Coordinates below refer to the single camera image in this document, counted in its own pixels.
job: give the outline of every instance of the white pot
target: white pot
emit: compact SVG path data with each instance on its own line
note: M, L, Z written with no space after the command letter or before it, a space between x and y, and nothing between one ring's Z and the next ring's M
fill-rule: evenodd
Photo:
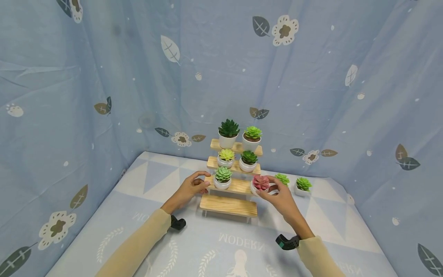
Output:
M252 142L252 141L246 140L244 133L243 133L243 136L241 136L241 138L243 139L243 151L249 150L249 151L254 152L255 149L257 149L257 147L260 145L260 142L261 142L261 138L257 142Z
M240 165L240 168L245 172L252 172L257 166L257 162L255 162L254 164L245 164L241 158L238 163Z
M229 186L231 185L231 180L232 180L232 178L229 178L229 181L227 181L226 183L220 183L217 180L217 178L215 178L215 175L214 175L214 185L219 190L225 190L225 189L229 188Z
M222 160L222 159L220 159L220 156L217 156L217 163L218 163L218 166L224 166L226 168L231 168L232 165L234 164L234 160L229 160L229 161Z
M235 137L224 137L220 135L218 132L218 145L220 145L223 149L231 149L234 147L235 140L237 139L238 134Z
M295 192L295 195L302 196L302 197L306 197L306 196L310 196L311 195L310 191L304 191L304 190L299 189L297 187L297 183L295 183L294 192Z
M252 181L251 181L251 184L250 184L250 188L251 188L252 194L254 194L255 196L258 196L258 194L257 194L258 189L255 188L255 186L252 183Z

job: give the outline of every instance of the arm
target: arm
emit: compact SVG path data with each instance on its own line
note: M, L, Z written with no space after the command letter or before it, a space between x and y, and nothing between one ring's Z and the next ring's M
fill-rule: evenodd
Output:
M270 195L260 191L259 196L269 201L283 215L284 220L291 225L295 233L300 236L300 245L297 250L300 259L312 276L345 277L345 274L343 274L329 255L322 239L314 236L314 233L294 202L289 188L283 185L279 179L273 176L267 177L271 183L275 183L275 186L272 186L269 190L278 189L279 193Z
M106 261L95 277L132 277L140 264L171 227L171 214L185 206L197 193L207 193L209 183L198 176L211 174L198 171L186 178L163 206L135 231Z

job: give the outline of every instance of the pink succulent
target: pink succulent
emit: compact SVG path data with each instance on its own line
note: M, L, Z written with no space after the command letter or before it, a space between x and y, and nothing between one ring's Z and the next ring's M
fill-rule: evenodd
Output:
M266 176L255 175L252 184L259 191L265 191L269 188L269 178Z

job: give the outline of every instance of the left hand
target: left hand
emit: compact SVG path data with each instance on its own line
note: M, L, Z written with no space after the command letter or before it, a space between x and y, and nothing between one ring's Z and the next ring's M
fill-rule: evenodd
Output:
M206 189L210 183L198 178L199 176L210 177L211 174L206 171L197 171L187 177L179 189L163 204L161 209L168 214L175 210L183 208L197 193L208 193Z

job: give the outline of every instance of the succulent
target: succulent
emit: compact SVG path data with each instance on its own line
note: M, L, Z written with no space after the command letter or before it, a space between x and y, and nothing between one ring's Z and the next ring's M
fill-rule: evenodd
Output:
M297 187L302 191L310 191L309 188L312 187L312 185L308 179L300 177L297 179Z
M218 128L218 132L223 137L235 137L238 135L240 129L238 128L238 124L234 122L234 120L226 119L225 122L221 123L221 127Z
M226 183L231 178L232 172L229 168L225 168L224 166L219 167L217 172L215 172L215 178L220 183Z
M252 139L259 139L261 137L261 130L254 126L249 126L245 130L245 136Z
M265 191L269 188L269 178L266 176L255 175L252 184L259 191Z
M288 177L287 177L285 174L277 173L277 174L275 175L275 177L276 177L277 179L279 179L279 180L283 183L283 185L285 185L286 187L288 186L288 184L289 184L289 179L288 179Z
M257 156L252 151L243 151L241 159L245 164L255 164L258 160Z
M225 161L230 161L235 158L234 151L232 151L231 149L222 149L218 153L218 155L220 156L220 159L225 160Z

